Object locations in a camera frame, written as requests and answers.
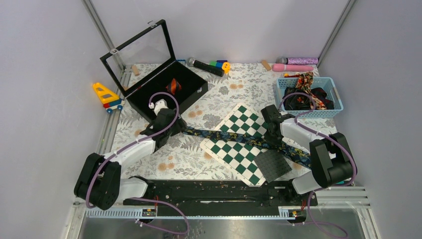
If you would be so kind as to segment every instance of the floral tablecloth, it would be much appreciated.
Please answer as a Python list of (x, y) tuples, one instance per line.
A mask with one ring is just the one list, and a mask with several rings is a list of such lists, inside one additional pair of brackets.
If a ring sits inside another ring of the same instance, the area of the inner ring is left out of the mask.
[[(138, 68), (141, 75), (146, 75), (151, 70), (147, 67)], [(187, 124), (197, 129), (214, 129), (240, 102), (252, 107), (258, 113), (264, 107), (275, 104), (273, 87), (276, 80), (284, 74), (284, 72), (266, 71), (260, 63), (232, 64), (230, 72), (223, 77), (193, 67), (190, 69), (208, 81), (209, 86), (209, 91), (182, 114)], [(319, 76), (315, 66), (313, 72)], [(323, 133), (336, 132), (333, 119), (301, 121)], [(147, 125), (148, 122), (126, 104), (119, 118), (112, 150), (132, 142)], [(237, 180), (228, 169), (200, 148), (202, 140), (181, 133), (175, 135), (157, 152), (131, 165), (123, 172), (122, 177), (140, 175), (148, 179)], [(289, 145), (304, 149), (293, 140), (286, 141)], [(295, 178), (308, 172), (308, 169), (296, 163), (289, 161), (289, 164), (293, 170), (281, 180)]]

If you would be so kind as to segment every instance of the wooden block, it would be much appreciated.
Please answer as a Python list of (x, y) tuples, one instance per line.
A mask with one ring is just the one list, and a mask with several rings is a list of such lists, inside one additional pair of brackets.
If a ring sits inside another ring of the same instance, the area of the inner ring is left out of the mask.
[(138, 71), (138, 68), (136, 68), (136, 66), (135, 66), (135, 65), (133, 65), (133, 66), (132, 66), (132, 71), (133, 71), (133, 73), (135, 74), (135, 76), (139, 76), (139, 71)]
[(267, 69), (267, 71), (271, 71), (271, 66), (268, 65), (268, 62), (266, 60), (262, 60), (261, 64)]

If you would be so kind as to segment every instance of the patterned necktie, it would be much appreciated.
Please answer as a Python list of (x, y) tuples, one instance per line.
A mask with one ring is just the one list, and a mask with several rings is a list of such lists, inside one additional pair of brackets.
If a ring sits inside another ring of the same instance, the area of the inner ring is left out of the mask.
[(214, 130), (205, 130), (205, 129), (195, 129), (192, 127), (188, 127), (183, 134), (198, 136), (202, 138), (209, 138), (211, 140), (223, 140), (223, 141), (235, 141), (238, 143), (248, 144), (259, 149), (272, 149), (283, 151), (285, 156), (287, 156), (293, 162), (302, 165), (306, 168), (311, 168), (311, 159), (310, 155), (304, 152), (301, 149), (292, 147), (284, 143), (283, 141), (280, 142), (278, 145), (270, 145), (268, 142), (265, 141), (263, 138), (253, 137), (248, 134), (240, 134), (240, 133), (230, 133), (230, 132), (223, 132), (223, 131), (214, 131)]

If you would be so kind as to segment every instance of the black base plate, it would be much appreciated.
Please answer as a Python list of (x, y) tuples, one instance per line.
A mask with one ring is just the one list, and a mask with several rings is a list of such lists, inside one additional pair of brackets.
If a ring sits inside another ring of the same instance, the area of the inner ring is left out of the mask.
[[(278, 206), (301, 206), (283, 198), (288, 182), (274, 181), (248, 187), (242, 181), (151, 180), (145, 198), (158, 199), (178, 207), (186, 216), (279, 216)], [(153, 205), (126, 199), (124, 205)], [(317, 205), (317, 198), (311, 206)], [(174, 209), (158, 205), (158, 216), (179, 216)]]

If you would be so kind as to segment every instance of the green and white checkered board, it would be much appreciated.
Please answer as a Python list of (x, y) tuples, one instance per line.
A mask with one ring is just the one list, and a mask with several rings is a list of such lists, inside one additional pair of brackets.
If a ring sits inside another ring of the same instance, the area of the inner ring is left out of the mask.
[[(214, 130), (247, 133), (256, 137), (262, 137), (267, 131), (267, 126), (264, 119), (258, 115), (253, 109), (243, 103), (239, 103)], [(234, 141), (224, 142), (210, 139), (204, 139), (201, 142), (201, 148), (247, 185), (259, 187), (265, 182), (265, 178), (253, 159), (261, 152), (267, 151), (266, 149), (261, 150)]]

